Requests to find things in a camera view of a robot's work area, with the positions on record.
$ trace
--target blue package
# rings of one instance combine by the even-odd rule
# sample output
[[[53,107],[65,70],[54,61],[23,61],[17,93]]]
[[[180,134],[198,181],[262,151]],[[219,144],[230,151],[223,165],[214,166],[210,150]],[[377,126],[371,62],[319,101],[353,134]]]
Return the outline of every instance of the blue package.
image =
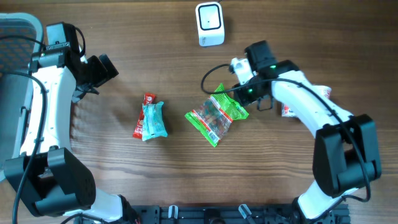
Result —
[[[142,140],[157,138],[159,136],[167,137],[162,118],[163,102],[156,104],[142,104],[144,111],[144,124],[142,125]]]

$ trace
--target gray bin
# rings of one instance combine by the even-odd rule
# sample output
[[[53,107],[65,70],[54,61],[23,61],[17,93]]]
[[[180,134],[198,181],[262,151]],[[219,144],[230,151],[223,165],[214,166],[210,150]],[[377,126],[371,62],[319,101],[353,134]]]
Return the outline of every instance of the gray bin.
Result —
[[[0,13],[0,37],[12,34],[43,41],[43,27],[38,18],[26,13]],[[0,69],[27,73],[30,56],[39,50],[39,44],[28,40],[0,40]],[[5,179],[4,161],[19,156],[32,95],[30,79],[0,73],[0,182]]]

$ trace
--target table surface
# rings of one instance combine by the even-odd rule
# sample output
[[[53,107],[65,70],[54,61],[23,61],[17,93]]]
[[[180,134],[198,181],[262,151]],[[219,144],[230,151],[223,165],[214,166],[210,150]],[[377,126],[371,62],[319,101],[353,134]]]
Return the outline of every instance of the table surface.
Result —
[[[124,195],[133,205],[290,203],[313,180],[314,140],[297,119],[277,110],[247,108],[219,146],[185,119],[208,97],[203,75],[243,57],[245,47],[269,41],[279,60],[295,62],[315,84],[330,86],[331,99],[377,125],[382,177],[368,203],[349,201],[353,223],[398,219],[398,3],[387,1],[224,1],[226,38],[216,47],[198,44],[198,1],[0,5],[28,12],[43,24],[79,27],[87,55],[108,54],[119,75],[74,106],[72,150],[92,171],[97,187]],[[212,90],[236,77],[226,70],[206,82]],[[168,138],[131,137],[145,92],[164,101]],[[0,184],[0,223],[11,222],[15,192]],[[35,218],[21,203],[20,223],[59,223]]]

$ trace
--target red package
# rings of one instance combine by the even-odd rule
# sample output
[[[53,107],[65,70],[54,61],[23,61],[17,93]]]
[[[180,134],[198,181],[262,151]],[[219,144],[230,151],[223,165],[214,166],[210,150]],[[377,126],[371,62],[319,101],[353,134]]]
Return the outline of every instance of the red package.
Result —
[[[144,96],[144,105],[152,103],[155,99],[154,94],[152,93],[145,93]],[[134,134],[132,136],[134,138],[142,139],[142,125],[144,124],[144,112],[142,111],[142,106],[141,106],[141,112],[139,113],[139,119],[137,122],[136,130],[134,131]]]

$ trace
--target cable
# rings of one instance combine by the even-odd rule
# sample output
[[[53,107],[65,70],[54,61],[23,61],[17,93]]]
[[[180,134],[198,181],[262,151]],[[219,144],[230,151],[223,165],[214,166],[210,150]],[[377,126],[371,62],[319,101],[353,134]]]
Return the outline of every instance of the cable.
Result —
[[[363,179],[364,179],[364,182],[365,182],[366,198],[360,198],[360,197],[357,197],[357,196],[354,196],[354,195],[344,195],[344,196],[341,196],[341,198],[338,201],[338,203],[336,203],[336,206],[339,203],[341,203],[342,201],[346,200],[346,198],[352,198],[352,199],[358,200],[360,202],[368,202],[370,200],[370,198],[371,198],[370,181],[369,181],[369,177],[368,177],[367,172],[366,172],[365,163],[363,161],[363,158],[362,158],[361,152],[359,150],[359,147],[358,147],[354,137],[352,136],[351,132],[347,129],[347,127],[344,125],[344,122],[336,114],[336,111],[333,110],[318,94],[316,94],[314,91],[312,91],[309,87],[305,86],[303,83],[296,82],[296,81],[293,81],[293,80],[289,80],[289,79],[286,79],[286,78],[272,78],[272,79],[268,79],[268,80],[261,80],[261,81],[258,81],[258,82],[248,83],[248,84],[241,85],[241,86],[238,86],[238,87],[235,87],[235,88],[231,88],[229,90],[224,90],[224,91],[210,92],[210,91],[205,90],[204,87],[203,87],[203,84],[205,82],[206,77],[211,72],[213,72],[214,70],[219,69],[221,67],[225,67],[225,66],[229,66],[229,65],[228,64],[222,64],[222,65],[216,66],[215,68],[213,68],[210,71],[208,71],[205,74],[205,76],[203,76],[203,79],[201,80],[201,84],[200,84],[200,87],[201,87],[202,91],[204,91],[207,94],[229,93],[231,91],[235,91],[235,90],[238,90],[238,89],[241,89],[241,88],[246,88],[247,86],[252,86],[252,85],[257,85],[257,84],[261,84],[261,83],[268,83],[268,82],[274,82],[275,81],[275,82],[289,82],[289,83],[293,83],[295,85],[298,85],[299,87],[302,87],[305,90],[309,91],[316,99],[318,99],[325,106],[325,108],[328,109],[328,111],[331,113],[331,115],[336,118],[336,120],[339,122],[342,130],[346,133],[346,135],[348,137],[348,140],[352,143],[353,148],[354,148],[355,153],[356,153],[356,156],[358,158],[359,164],[361,166],[362,175],[363,175]]]
[[[64,221],[62,221],[61,224],[66,224],[66,223],[69,222],[72,218],[76,218],[76,217],[87,218],[87,219],[94,220],[94,221],[98,221],[98,222],[101,222],[101,223],[104,223],[104,224],[109,224],[109,222],[103,220],[102,218],[92,217],[92,216],[89,216],[89,215],[85,215],[85,214],[83,214],[83,213],[77,213],[77,214],[71,215],[71,216],[69,216],[68,218],[66,218]]]
[[[33,77],[31,75],[28,75],[28,74],[25,74],[22,72],[10,72],[10,71],[6,71],[6,70],[0,70],[0,73],[19,75],[19,76],[30,78],[31,80],[35,81],[39,85],[41,92],[42,92],[42,113],[40,115],[39,129],[37,131],[35,146],[33,148],[32,155],[30,156],[29,162],[26,165],[24,174],[22,175],[21,182],[19,183],[17,195],[15,196],[14,207],[12,208],[12,223],[17,224],[18,223],[18,221],[17,221],[18,206],[19,206],[19,200],[21,199],[22,189],[25,185],[29,170],[33,166],[34,157],[35,157],[37,151],[39,150],[40,143],[42,142],[42,133],[43,133],[44,122],[45,122],[45,112],[47,110],[47,93],[46,93],[46,89],[45,89],[43,83],[41,83],[40,80],[38,80],[36,77]]]
[[[77,32],[79,32],[79,34],[81,35],[81,38],[83,39],[83,49],[80,52],[80,57],[82,57],[86,54],[86,40],[85,40],[85,36],[81,32],[81,30],[77,27],[75,27],[75,29],[77,30]]]
[[[38,41],[36,39],[30,38],[30,37],[26,37],[24,35],[5,35],[5,36],[0,37],[0,40],[4,40],[4,39],[8,39],[8,38],[25,39],[25,40],[29,40],[29,41],[35,42],[36,44],[40,44],[41,48],[39,49],[39,52],[42,51],[43,49],[45,49],[45,44],[43,44],[42,42],[40,42],[40,41]]]

